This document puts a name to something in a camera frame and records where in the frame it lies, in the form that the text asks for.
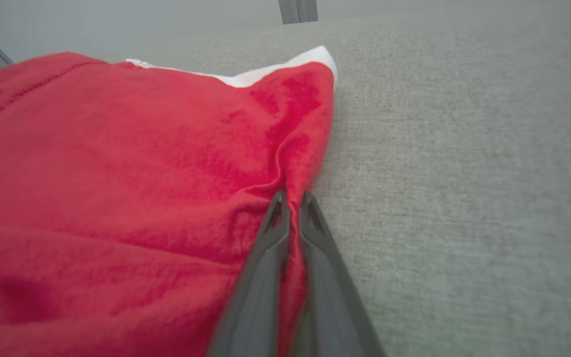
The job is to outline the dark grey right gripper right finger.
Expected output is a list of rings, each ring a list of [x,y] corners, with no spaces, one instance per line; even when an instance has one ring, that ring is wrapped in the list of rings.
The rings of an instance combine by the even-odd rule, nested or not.
[[[307,272],[313,357],[383,357],[385,352],[315,196],[298,212]]]

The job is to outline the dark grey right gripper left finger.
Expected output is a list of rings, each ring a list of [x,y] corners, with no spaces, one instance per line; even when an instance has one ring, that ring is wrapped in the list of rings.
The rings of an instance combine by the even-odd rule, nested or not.
[[[281,273],[287,264],[290,208],[278,191],[263,219],[222,318],[208,357],[276,357]]]

